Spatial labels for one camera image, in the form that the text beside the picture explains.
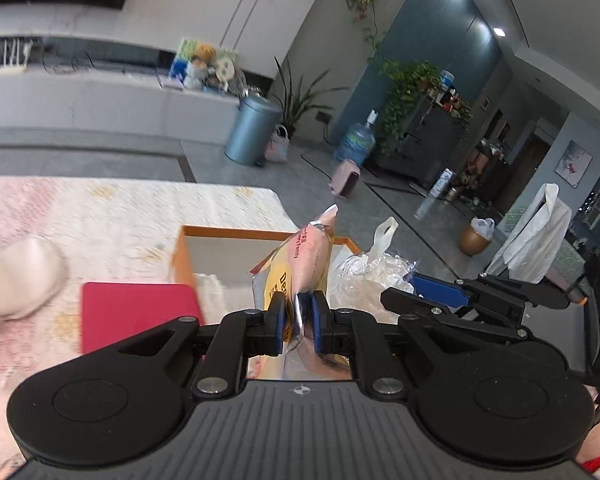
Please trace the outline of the teddy bear bouquet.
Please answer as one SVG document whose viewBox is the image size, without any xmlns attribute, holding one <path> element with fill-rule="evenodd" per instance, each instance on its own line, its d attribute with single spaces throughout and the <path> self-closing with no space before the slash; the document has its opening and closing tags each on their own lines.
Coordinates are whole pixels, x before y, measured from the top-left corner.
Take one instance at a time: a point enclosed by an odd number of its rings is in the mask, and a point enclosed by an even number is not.
<svg viewBox="0 0 600 480">
<path fill-rule="evenodd" d="M 209 68 L 215 58 L 216 49 L 212 44 L 196 44 L 192 53 L 188 56 L 188 62 L 183 81 L 188 90 L 200 89 L 202 82 L 209 73 Z"/>
</svg>

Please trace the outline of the pink space heater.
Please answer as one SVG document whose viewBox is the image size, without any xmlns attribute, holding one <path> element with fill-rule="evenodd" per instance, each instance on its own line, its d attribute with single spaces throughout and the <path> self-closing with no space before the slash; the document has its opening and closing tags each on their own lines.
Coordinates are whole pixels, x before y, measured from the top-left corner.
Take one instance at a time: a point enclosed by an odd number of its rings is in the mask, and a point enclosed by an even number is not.
<svg viewBox="0 0 600 480">
<path fill-rule="evenodd" d="M 349 198 L 355 185 L 360 180 L 360 168 L 351 159 L 345 159 L 337 166 L 329 182 L 330 192 L 333 196 Z"/>
</svg>

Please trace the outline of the hanging vine plant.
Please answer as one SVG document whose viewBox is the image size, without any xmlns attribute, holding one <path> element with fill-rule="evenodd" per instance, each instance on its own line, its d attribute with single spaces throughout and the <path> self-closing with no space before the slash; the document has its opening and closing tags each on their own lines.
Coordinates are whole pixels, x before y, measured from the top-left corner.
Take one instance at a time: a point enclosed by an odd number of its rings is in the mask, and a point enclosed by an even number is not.
<svg viewBox="0 0 600 480">
<path fill-rule="evenodd" d="M 371 60 L 378 51 L 386 32 L 379 26 L 376 4 L 378 0 L 343 0 L 352 13 L 352 22 L 361 26 L 363 40 L 370 48 Z"/>
</svg>

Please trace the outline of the white hanging shirt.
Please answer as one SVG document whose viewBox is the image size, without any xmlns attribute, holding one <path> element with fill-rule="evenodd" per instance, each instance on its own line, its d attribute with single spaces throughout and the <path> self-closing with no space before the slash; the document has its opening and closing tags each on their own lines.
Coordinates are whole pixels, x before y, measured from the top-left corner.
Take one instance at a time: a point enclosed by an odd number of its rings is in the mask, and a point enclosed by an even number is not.
<svg viewBox="0 0 600 480">
<path fill-rule="evenodd" d="M 571 216 L 570 207 L 559 198 L 559 186 L 543 184 L 486 267 L 486 274 L 507 272 L 512 280 L 539 284 L 562 246 Z"/>
</svg>

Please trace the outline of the green potted floor plant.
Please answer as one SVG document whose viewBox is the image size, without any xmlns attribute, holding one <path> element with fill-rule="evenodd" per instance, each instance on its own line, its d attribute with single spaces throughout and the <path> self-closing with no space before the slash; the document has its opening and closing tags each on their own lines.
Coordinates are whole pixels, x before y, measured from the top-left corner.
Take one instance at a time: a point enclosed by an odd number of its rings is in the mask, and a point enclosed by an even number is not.
<svg viewBox="0 0 600 480">
<path fill-rule="evenodd" d="M 273 99 L 282 109 L 280 125 L 286 129 L 288 136 L 292 138 L 296 133 L 300 119 L 304 115 L 312 112 L 312 110 L 328 112 L 334 109 L 330 105 L 318 102 L 319 98 L 343 92 L 347 90 L 347 87 L 320 88 L 320 83 L 329 74 L 329 70 L 321 72 L 309 84 L 304 83 L 303 76 L 297 82 L 294 82 L 294 75 L 292 74 L 289 61 L 279 62 L 278 58 L 274 58 L 274 61 L 277 68 L 277 76 L 282 85 L 282 94 L 280 96 L 274 94 Z"/>
</svg>

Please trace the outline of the clear plastic bag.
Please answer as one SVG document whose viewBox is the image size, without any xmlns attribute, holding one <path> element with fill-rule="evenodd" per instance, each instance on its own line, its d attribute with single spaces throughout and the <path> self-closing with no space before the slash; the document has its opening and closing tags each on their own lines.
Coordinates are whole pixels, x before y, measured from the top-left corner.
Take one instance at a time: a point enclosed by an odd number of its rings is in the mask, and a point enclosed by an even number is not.
<svg viewBox="0 0 600 480">
<path fill-rule="evenodd" d="M 396 324 L 398 316 L 387 310 L 380 295 L 388 288 L 414 294 L 411 276 L 417 263 L 388 253 L 399 227 L 395 218 L 382 222 L 368 252 L 355 255 L 346 246 L 334 246 L 327 277 L 326 299 L 331 309 L 367 312 L 379 323 Z"/>
</svg>

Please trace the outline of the gold pot with bag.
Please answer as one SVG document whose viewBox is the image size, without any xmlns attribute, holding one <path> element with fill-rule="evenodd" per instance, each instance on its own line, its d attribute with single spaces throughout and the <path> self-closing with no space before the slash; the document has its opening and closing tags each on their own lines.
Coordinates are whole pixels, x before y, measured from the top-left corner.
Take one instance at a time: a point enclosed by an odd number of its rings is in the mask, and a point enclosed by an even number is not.
<svg viewBox="0 0 600 480">
<path fill-rule="evenodd" d="M 460 251 L 469 257 L 483 252 L 492 240 L 494 226 L 492 218 L 472 218 L 458 239 Z"/>
</svg>

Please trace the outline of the white marble tv console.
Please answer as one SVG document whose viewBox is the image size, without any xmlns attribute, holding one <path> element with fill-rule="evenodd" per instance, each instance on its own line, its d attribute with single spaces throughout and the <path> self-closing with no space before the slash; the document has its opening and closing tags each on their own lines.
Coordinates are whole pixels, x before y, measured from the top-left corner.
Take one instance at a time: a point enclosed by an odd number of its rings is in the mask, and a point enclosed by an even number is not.
<svg viewBox="0 0 600 480">
<path fill-rule="evenodd" d="M 155 76 L 33 67 L 0 75 L 0 128 L 85 130 L 224 144 L 238 99 L 164 88 Z"/>
</svg>

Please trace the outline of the lace patterned tablecloth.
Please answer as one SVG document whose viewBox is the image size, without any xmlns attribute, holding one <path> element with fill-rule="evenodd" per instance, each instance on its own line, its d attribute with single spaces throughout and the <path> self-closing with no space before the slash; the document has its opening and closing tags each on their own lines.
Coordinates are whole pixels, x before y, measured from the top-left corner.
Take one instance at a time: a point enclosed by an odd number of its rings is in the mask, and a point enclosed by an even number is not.
<svg viewBox="0 0 600 480">
<path fill-rule="evenodd" d="M 85 282 L 162 283 L 182 226 L 292 232 L 268 188 L 166 181 L 0 177 L 0 249 L 27 235 L 58 246 L 68 278 L 58 295 L 0 322 L 0 479 L 21 462 L 6 422 L 24 378 L 78 356 Z"/>
</svg>

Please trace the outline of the blue water jug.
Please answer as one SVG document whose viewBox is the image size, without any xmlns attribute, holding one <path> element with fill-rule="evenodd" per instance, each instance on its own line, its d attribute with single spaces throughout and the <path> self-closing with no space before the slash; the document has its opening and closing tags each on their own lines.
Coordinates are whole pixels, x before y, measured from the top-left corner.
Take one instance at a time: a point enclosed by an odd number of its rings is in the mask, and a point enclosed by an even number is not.
<svg viewBox="0 0 600 480">
<path fill-rule="evenodd" d="M 376 144 L 374 128 L 377 117 L 376 110 L 371 110 L 365 122 L 354 124 L 349 128 L 334 153 L 336 162 L 350 160 L 358 167 L 364 165 Z"/>
</svg>

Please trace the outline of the dark cabinet with ivy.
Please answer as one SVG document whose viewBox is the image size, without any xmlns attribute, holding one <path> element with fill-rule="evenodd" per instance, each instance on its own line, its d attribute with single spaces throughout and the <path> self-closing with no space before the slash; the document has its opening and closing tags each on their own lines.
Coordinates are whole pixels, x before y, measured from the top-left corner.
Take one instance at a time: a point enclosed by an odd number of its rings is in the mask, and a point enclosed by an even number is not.
<svg viewBox="0 0 600 480">
<path fill-rule="evenodd" d="M 389 88 L 372 166 L 431 188 L 468 131 L 471 107 L 458 95 L 453 74 L 434 64 L 386 61 L 380 73 Z"/>
</svg>

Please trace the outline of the small woven basket bag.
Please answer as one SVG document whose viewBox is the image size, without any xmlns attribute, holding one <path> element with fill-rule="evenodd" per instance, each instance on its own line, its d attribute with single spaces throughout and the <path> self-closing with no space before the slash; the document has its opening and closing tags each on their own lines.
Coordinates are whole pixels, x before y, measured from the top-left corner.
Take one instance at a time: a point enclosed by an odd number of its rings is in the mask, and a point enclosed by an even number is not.
<svg viewBox="0 0 600 480">
<path fill-rule="evenodd" d="M 287 128 L 282 124 L 278 124 L 265 148 L 264 159 L 267 162 L 275 162 L 276 164 L 286 162 L 289 145 L 290 139 Z"/>
</svg>

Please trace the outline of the pink snack bag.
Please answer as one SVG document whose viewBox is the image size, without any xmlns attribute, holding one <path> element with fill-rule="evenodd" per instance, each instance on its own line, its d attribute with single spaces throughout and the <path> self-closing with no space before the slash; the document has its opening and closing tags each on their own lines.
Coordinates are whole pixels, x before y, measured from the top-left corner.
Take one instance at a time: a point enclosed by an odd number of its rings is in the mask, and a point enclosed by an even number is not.
<svg viewBox="0 0 600 480">
<path fill-rule="evenodd" d="M 282 353 L 260 357 L 256 366 L 258 379 L 313 380 L 320 376 L 311 349 L 311 299 L 314 292 L 327 288 L 337 214 L 338 206 L 329 206 L 251 269 L 256 308 L 266 310 L 275 294 L 283 295 Z"/>
</svg>

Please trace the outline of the grey metal trash bin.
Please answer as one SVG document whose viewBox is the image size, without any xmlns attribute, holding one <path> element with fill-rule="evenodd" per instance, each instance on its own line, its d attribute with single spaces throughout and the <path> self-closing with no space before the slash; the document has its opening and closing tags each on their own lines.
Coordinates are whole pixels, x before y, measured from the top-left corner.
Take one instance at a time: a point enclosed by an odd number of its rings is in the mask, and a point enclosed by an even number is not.
<svg viewBox="0 0 600 480">
<path fill-rule="evenodd" d="M 252 94 L 246 96 L 238 106 L 225 155 L 239 165 L 256 166 L 282 115 L 282 107 L 277 102 Z"/>
</svg>

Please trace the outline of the white wifi router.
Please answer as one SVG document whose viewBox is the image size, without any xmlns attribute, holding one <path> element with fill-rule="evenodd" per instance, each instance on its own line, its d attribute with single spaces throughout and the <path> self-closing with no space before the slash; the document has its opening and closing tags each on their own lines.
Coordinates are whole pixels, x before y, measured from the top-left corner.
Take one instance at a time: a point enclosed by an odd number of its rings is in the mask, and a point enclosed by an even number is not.
<svg viewBox="0 0 600 480">
<path fill-rule="evenodd" d="M 31 40 L 19 38 L 5 40 L 3 59 L 0 64 L 0 76 L 23 74 L 27 70 L 32 48 L 33 42 Z"/>
</svg>

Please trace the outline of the orange cardboard box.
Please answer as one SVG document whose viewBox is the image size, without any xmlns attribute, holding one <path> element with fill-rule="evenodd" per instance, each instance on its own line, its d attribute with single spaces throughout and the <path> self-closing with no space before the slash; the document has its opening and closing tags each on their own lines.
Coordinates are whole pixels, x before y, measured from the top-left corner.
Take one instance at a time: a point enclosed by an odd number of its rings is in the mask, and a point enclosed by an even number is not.
<svg viewBox="0 0 600 480">
<path fill-rule="evenodd" d="M 219 323 L 227 313 L 253 308 L 251 269 L 290 237 L 288 232 L 183 226 L 172 256 L 170 278 L 194 291 L 202 324 Z M 349 362 L 341 356 L 316 356 L 303 341 L 286 356 L 256 356 L 249 379 L 345 380 Z"/>
</svg>

